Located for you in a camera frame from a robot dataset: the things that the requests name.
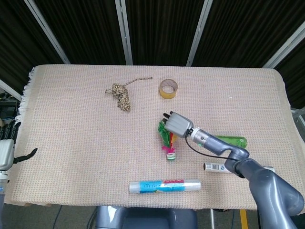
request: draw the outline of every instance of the masking tape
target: masking tape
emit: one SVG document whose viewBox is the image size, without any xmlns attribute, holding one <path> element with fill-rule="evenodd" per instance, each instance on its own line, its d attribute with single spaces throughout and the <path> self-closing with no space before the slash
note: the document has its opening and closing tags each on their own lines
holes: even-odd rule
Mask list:
<svg viewBox="0 0 305 229">
<path fill-rule="evenodd" d="M 163 88 L 165 86 L 170 86 L 173 88 L 173 92 L 172 93 L 167 93 L 163 90 Z M 164 98 L 164 99 L 172 99 L 176 96 L 176 93 L 177 93 L 177 89 L 178 89 L 178 84 L 174 81 L 174 80 L 171 80 L 171 79 L 166 79 L 166 80 L 163 80 L 160 84 L 160 87 L 159 87 L 159 92 L 160 92 L 160 95 Z"/>
</svg>

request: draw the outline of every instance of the yellow line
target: yellow line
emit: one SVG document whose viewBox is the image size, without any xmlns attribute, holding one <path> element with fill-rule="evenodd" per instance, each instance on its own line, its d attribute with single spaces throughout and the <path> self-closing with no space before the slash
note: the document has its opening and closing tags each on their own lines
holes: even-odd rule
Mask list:
<svg viewBox="0 0 305 229">
<path fill-rule="evenodd" d="M 242 229 L 248 229 L 246 210 L 240 209 L 239 212 L 240 212 L 240 221 L 242 223 Z"/>
</svg>

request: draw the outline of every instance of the green bottle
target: green bottle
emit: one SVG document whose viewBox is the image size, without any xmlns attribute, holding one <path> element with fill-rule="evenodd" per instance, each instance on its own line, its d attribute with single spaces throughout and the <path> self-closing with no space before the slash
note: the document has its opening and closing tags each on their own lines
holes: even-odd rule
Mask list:
<svg viewBox="0 0 305 229">
<path fill-rule="evenodd" d="M 237 137 L 237 136 L 215 136 L 219 138 L 220 140 L 223 140 L 224 142 L 234 145 L 234 146 L 239 146 L 242 148 L 246 148 L 247 146 L 247 139 L 244 137 Z"/>
</svg>

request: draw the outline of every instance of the woven fabric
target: woven fabric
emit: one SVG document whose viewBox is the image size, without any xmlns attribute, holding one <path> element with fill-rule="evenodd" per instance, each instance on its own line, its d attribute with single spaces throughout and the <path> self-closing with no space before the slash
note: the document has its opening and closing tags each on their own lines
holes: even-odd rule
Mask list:
<svg viewBox="0 0 305 229">
<path fill-rule="evenodd" d="M 36 147 L 38 151 L 12 168 L 7 202 L 256 209 L 246 179 L 203 170 L 205 162 L 224 160 L 193 152 L 183 139 L 174 143 L 176 160 L 166 160 L 157 128 L 163 112 L 170 111 L 211 134 L 244 136 L 253 159 L 273 166 L 305 194 L 304 142 L 275 70 L 42 65 L 30 77 L 15 154 Z M 105 94 L 113 83 L 141 77 L 153 79 L 127 86 L 130 112 L 120 110 L 117 100 Z M 171 100 L 158 92 L 167 78 L 178 83 Z M 158 179 L 200 179 L 203 188 L 129 194 L 129 182 Z"/>
</svg>

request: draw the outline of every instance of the green feather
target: green feather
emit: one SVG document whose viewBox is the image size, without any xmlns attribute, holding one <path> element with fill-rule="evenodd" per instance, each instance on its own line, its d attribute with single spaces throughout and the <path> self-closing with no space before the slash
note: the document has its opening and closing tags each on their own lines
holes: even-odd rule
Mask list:
<svg viewBox="0 0 305 229">
<path fill-rule="evenodd" d="M 170 132 L 165 129 L 165 123 L 163 121 L 159 123 L 158 131 L 163 140 L 163 144 L 170 147 Z"/>
</svg>

